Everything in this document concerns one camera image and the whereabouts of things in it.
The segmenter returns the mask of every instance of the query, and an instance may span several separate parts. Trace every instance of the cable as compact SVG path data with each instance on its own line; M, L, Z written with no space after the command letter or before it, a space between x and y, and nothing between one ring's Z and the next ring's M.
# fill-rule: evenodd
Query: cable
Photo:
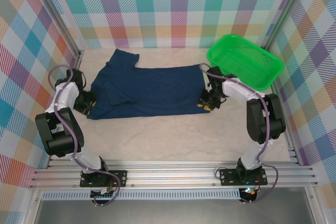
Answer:
M276 173L276 177L275 177L275 181L272 185L272 187L262 196L260 197L259 199L256 199L255 201L250 201L250 203L257 203L257 202L260 202L261 200L265 199L275 188L277 182L278 182L278 179L279 179L279 171L278 169L275 167L275 166L272 166L272 165L267 165L265 163L263 163L261 160L260 160L260 156L265 152L266 148L267 148L267 145L268 145L268 141L269 141L269 136L270 136L270 123L269 123L269 114L268 114L268 109L267 109L267 105L266 105L266 102L263 100L262 96L256 92L254 89L250 88L248 85L245 85L243 84L242 82L240 81L235 81L235 80L232 80L230 78L227 78L227 77L224 77L224 76L218 76L216 74L212 74L212 73L208 73L207 71L205 71L202 66L207 66L209 68L210 65L209 64L206 64L206 63L201 63L199 64L199 68L202 70L202 72L206 73L208 76L211 76L211 77L214 77L214 78L218 78L218 79L222 79L222 80L226 80L226 81L230 81L230 82L233 82L237 85L240 85L242 87L244 87L245 89L247 89L248 91L250 91L251 93L255 94L261 101L263 107L264 107L264 110L265 110L265 114L266 114L266 140L265 140L265 143L264 143L264 146L263 148L260 150L260 152L258 153L257 155L257 161L263 165L263 166L266 166L266 167L270 167L270 168L273 168L275 170L275 173Z
M49 74L48 74L48 82L49 82L49 84L51 85L51 87L52 87L54 90L56 90L56 89L54 88L54 86L51 84L50 76L51 76L51 73L52 73L55 69L58 69L58 68L60 68L60 67L66 67L66 68L68 68L69 71L70 71L70 77L69 77L69 79L67 80L67 82L62 86L62 88L59 90L59 92L56 94L56 97L55 97L55 104L54 104L54 113L55 113L57 119L64 125L64 127L69 131L69 133L70 133L71 136L72 136L72 139L73 139L73 141L74 141L74 150L73 150L73 154L72 154L73 160L74 160L80 167L84 168L85 170L90 170L90 171L95 172L95 173L102 173L102 174L109 175L109 176L113 177L113 178L117 181L117 185L118 185L117 192L114 194L114 196L113 196L108 202L106 202L105 204L98 204L98 203L96 202L96 198L97 198L97 196L95 196L95 198L93 198L93 202L96 204L96 206L104 207L104 206L107 206L107 205L111 204L112 201L114 201L114 199L118 196L119 191L120 191L120 187L121 187L120 179L119 179L115 174L113 174L113 173L105 172L105 171L103 171L103 170L92 169L92 168L90 168L90 167L87 167L87 166L83 165L82 163L80 163L80 162L77 160L77 156L76 156L77 151L78 151L78 140L77 140L77 137L76 137L74 131L72 130L72 128L70 127L70 125L69 125L69 124L68 124L68 123L67 123L67 122L66 122L66 121L59 115L59 113L58 113L58 111L57 111L57 106L58 106L57 102L58 102L58 99L59 99L61 93L64 91L64 88L70 83L70 81L71 81L71 79L72 79L72 77L73 77L73 75L74 75L74 72L73 72L72 69L71 69L69 66L67 66L67 65L57 65L57 66L53 67L53 68L50 70L50 72L49 72Z
M258 176L257 176L257 180L258 180L258 183L259 183L258 191L260 191L261 182L260 182L260 178Z
M86 77L85 77L85 74L83 72L81 72L81 73L82 73L82 76L84 77L84 81L85 81L85 84L83 84L83 88L85 88L86 87Z
M226 168L226 167L220 167L220 168L218 168L218 169L216 170L216 172L215 172L215 177L216 177L217 179L219 179L219 180L220 180L220 178L217 177L217 173L218 173L218 171L219 171L220 169L227 169L227 168Z

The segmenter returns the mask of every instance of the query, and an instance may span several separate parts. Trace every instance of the metal rail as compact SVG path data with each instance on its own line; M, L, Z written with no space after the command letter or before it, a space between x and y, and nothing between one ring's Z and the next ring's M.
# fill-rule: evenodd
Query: metal rail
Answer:
M215 178L219 167L235 168L236 162L154 162L106 161L109 169L128 171L125 190L132 189L215 189L223 188ZM295 156L291 162L270 162L279 170L277 187L317 186L313 169L299 166ZM264 167L268 185L275 181L275 171ZM47 169L35 172L30 188L33 190L76 190L79 187L80 168L66 159L51 159ZM225 188L242 188L228 186Z

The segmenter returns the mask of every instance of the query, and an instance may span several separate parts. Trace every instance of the beige floor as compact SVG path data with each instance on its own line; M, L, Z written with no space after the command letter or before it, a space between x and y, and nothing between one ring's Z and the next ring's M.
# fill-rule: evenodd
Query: beige floor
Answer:
M207 62L206 49L125 49L140 54L137 67L177 67ZM90 89L113 49L86 50L80 69ZM210 114L89 120L76 113L85 145L104 159L151 161L235 161L245 152L249 136L246 111L234 99ZM289 161L284 135L265 160Z

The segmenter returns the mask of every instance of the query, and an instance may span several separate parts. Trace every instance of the shirt sleeve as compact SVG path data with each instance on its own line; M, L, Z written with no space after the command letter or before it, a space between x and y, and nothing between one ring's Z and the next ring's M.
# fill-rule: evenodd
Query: shirt sleeve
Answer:
M109 62L106 63L110 68L131 69L139 61L139 55L116 49Z

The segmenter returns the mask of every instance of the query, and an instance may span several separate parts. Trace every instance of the colorful checkered wallpaper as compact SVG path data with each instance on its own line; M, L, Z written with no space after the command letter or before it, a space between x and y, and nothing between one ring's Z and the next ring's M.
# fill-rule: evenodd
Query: colorful checkered wallpaper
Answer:
M275 16L273 17L272 23L270 24L270 26L269 26L269 28L268 28L268 30L267 30L267 32L266 32L266 35L265 35L265 37L264 37L264 40L262 41L262 43L261 43L261 45L260 45L261 47L263 47L263 46L266 44L266 42L267 42L267 40L268 40L270 34L272 33L272 31L273 31L273 29L274 29L275 24L276 24L277 21L279 20L279 17L280 17L280 15L281 15L281 13L282 13L282 11L283 11L283 9L284 9L284 7L285 7L287 1L288 1L288 0L282 0L282 1L281 1L281 4L279 5L276 14L275 14Z
M55 4L61 13L59 0ZM89 48L211 47L229 33L256 42L275 0L65 0Z
M272 52L286 63L276 85L295 141L336 223L336 0L299 0Z
M34 122L53 97L47 73L73 60L40 0L0 0L1 224L22 219L24 194L47 159Z

